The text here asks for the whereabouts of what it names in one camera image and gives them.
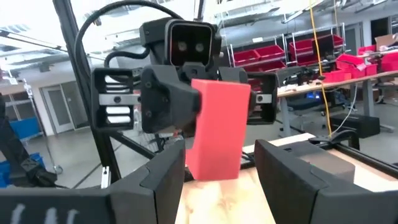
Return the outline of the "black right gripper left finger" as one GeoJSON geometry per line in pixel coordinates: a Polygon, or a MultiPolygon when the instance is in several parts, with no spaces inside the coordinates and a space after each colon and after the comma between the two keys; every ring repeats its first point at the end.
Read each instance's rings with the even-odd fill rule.
{"type": "Polygon", "coordinates": [[[110,186],[113,224],[174,224],[184,175],[185,141],[179,140],[110,186]]]}

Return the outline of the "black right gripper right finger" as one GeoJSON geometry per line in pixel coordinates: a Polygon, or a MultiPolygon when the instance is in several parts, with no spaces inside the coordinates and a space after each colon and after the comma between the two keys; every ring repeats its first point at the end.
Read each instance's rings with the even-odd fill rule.
{"type": "Polygon", "coordinates": [[[254,158],[276,224],[382,224],[374,193],[264,140],[254,158]]]}

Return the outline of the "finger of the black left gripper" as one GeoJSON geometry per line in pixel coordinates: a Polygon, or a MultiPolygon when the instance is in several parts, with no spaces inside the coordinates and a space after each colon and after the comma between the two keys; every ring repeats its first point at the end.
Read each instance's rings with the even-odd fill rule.
{"type": "Polygon", "coordinates": [[[171,65],[148,65],[141,73],[142,130],[146,133],[182,129],[200,110],[198,90],[179,79],[171,65]]]}
{"type": "MultiPolygon", "coordinates": [[[[219,77],[224,82],[236,82],[242,84],[248,84],[249,87],[251,85],[248,82],[248,75],[243,68],[240,67],[220,67],[219,68],[219,77]]],[[[256,107],[256,92],[250,89],[249,99],[248,99],[248,119],[254,112],[256,107]]]]}

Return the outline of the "red rectangular block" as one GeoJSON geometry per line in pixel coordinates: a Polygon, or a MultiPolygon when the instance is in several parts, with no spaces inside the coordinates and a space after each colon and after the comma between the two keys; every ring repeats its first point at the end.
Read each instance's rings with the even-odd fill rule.
{"type": "Polygon", "coordinates": [[[200,92],[193,146],[186,165],[195,180],[238,178],[246,134],[251,87],[215,80],[193,80],[200,92]]]}

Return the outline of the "red storage bin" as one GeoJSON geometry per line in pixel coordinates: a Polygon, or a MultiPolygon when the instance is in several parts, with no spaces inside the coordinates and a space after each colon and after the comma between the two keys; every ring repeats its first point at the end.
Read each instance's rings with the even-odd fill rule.
{"type": "Polygon", "coordinates": [[[381,59],[382,72],[398,71],[398,52],[386,54],[381,59]]]}
{"type": "Polygon", "coordinates": [[[258,60],[259,60],[259,54],[255,50],[246,50],[234,53],[234,65],[236,67],[257,62],[258,60]]]}
{"type": "Polygon", "coordinates": [[[323,80],[324,83],[337,83],[350,80],[351,72],[346,70],[335,70],[332,72],[323,73],[323,76],[325,77],[323,80]]]}
{"type": "Polygon", "coordinates": [[[350,54],[341,54],[336,58],[335,63],[336,67],[340,70],[356,68],[359,71],[363,71],[366,68],[363,58],[350,54]]]}
{"type": "Polygon", "coordinates": [[[260,61],[281,58],[285,55],[285,51],[278,45],[261,47],[255,49],[254,51],[258,54],[260,61]]]}
{"type": "Polygon", "coordinates": [[[342,47],[344,44],[344,39],[335,34],[330,36],[330,40],[332,40],[334,48],[342,47]]]}
{"type": "Polygon", "coordinates": [[[291,41],[289,43],[289,51],[295,57],[296,55],[310,55],[313,54],[313,40],[304,39],[299,41],[291,41]]]}
{"type": "Polygon", "coordinates": [[[286,67],[286,64],[281,60],[262,63],[262,64],[258,65],[258,69],[260,72],[271,72],[271,71],[275,71],[275,70],[282,69],[285,67],[286,67]]]}

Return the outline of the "black rectangular box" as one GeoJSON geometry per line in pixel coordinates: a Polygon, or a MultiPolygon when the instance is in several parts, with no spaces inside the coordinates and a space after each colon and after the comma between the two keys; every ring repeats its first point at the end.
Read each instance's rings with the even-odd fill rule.
{"type": "Polygon", "coordinates": [[[329,172],[347,182],[354,183],[355,166],[328,151],[308,142],[294,142],[279,146],[294,157],[329,172]]]}

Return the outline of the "glass double door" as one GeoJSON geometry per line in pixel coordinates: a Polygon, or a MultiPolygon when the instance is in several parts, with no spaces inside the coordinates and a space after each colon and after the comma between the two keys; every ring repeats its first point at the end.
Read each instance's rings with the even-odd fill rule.
{"type": "Polygon", "coordinates": [[[55,134],[89,126],[76,81],[41,88],[55,134]]]}

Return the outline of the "metal shelf rack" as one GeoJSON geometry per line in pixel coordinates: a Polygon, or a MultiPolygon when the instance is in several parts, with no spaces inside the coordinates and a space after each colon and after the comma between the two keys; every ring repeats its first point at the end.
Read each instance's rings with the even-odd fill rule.
{"type": "Polygon", "coordinates": [[[317,27],[312,30],[305,30],[300,32],[291,32],[287,34],[279,34],[273,37],[266,37],[264,40],[261,40],[258,43],[246,44],[241,47],[229,45],[226,48],[227,55],[229,57],[229,64],[232,67],[234,65],[234,53],[242,52],[246,50],[255,50],[261,47],[267,47],[270,45],[278,45],[285,51],[284,57],[264,60],[257,62],[249,63],[247,65],[241,65],[237,67],[242,67],[249,72],[260,72],[258,69],[258,65],[267,62],[273,62],[281,60],[286,64],[285,68],[300,66],[300,67],[308,67],[315,66],[319,60],[321,62],[330,62],[334,60],[337,56],[344,53],[346,51],[346,35],[345,35],[345,24],[341,23],[333,26],[326,27],[317,27]],[[344,44],[342,47],[334,48],[333,42],[330,40],[330,36],[332,34],[338,35],[344,39],[344,44]],[[299,41],[304,39],[312,39],[313,40],[313,54],[310,55],[302,55],[295,57],[289,51],[289,43],[291,41],[299,41]]]}

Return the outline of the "blue storage bin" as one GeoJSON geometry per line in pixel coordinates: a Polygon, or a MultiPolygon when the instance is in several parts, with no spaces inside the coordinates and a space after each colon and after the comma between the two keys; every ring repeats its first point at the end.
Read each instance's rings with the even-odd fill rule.
{"type": "MultiPolygon", "coordinates": [[[[30,158],[44,166],[43,157],[38,152],[31,154],[30,158]]],[[[10,173],[10,163],[8,161],[0,162],[0,188],[6,188],[11,185],[10,173]]]]}
{"type": "Polygon", "coordinates": [[[29,139],[41,133],[36,117],[11,121],[10,125],[20,140],[29,139]]]}

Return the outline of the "black floor case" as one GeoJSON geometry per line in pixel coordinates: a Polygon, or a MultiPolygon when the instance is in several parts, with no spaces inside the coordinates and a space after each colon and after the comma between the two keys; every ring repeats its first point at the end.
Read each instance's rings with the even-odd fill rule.
{"type": "MultiPolygon", "coordinates": [[[[347,114],[341,113],[330,117],[330,124],[335,131],[347,114]]],[[[377,117],[365,116],[361,114],[351,114],[343,123],[339,131],[352,130],[355,131],[360,138],[368,138],[378,135],[381,132],[380,120],[377,117]]]]}

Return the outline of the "wooden background workbench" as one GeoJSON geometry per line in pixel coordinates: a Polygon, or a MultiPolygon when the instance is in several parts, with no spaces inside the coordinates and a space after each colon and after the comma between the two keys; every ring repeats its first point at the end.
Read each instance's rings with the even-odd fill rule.
{"type": "Polygon", "coordinates": [[[374,98],[373,98],[372,80],[375,80],[377,78],[389,77],[389,76],[398,77],[398,71],[396,70],[391,72],[383,72],[371,76],[349,79],[342,82],[318,84],[320,80],[315,80],[311,84],[305,84],[300,86],[288,85],[278,88],[277,96],[280,98],[280,110],[281,110],[281,118],[283,125],[283,131],[281,133],[281,136],[289,137],[292,135],[290,127],[289,111],[286,100],[287,97],[307,93],[310,91],[322,90],[322,88],[336,88],[340,86],[349,85],[352,83],[362,83],[364,115],[374,116],[374,98]]]}

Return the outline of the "cardboard box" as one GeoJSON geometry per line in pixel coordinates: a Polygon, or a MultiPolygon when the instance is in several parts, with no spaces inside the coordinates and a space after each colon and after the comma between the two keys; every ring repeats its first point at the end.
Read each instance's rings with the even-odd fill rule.
{"type": "Polygon", "coordinates": [[[376,50],[382,51],[388,47],[398,45],[398,33],[382,35],[375,38],[376,50]]]}

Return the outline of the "black aluminium frame post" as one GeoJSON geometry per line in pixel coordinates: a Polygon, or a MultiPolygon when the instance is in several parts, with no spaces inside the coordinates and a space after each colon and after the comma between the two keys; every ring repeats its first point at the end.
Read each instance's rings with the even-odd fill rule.
{"type": "Polygon", "coordinates": [[[133,151],[136,151],[147,159],[152,159],[155,156],[155,153],[144,148],[119,132],[102,133],[98,132],[94,128],[91,118],[90,66],[84,52],[81,54],[75,52],[74,43],[78,34],[78,25],[73,13],[72,4],[70,0],[52,1],[60,21],[63,38],[67,46],[68,55],[71,60],[85,111],[90,122],[91,132],[95,140],[101,165],[103,167],[109,167],[109,171],[111,173],[111,183],[114,183],[121,179],[122,176],[119,170],[118,162],[116,160],[113,145],[111,144],[111,138],[115,138],[115,140],[127,147],[130,147],[133,151]]]}

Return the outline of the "black table frame rail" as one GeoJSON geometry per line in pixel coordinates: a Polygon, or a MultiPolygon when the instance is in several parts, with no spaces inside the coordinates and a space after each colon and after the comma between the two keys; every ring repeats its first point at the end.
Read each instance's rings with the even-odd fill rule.
{"type": "Polygon", "coordinates": [[[398,167],[361,152],[359,138],[357,137],[342,137],[334,139],[313,137],[308,141],[326,151],[335,149],[358,162],[362,162],[363,164],[366,164],[371,168],[375,168],[376,170],[398,180],[398,167]]]}

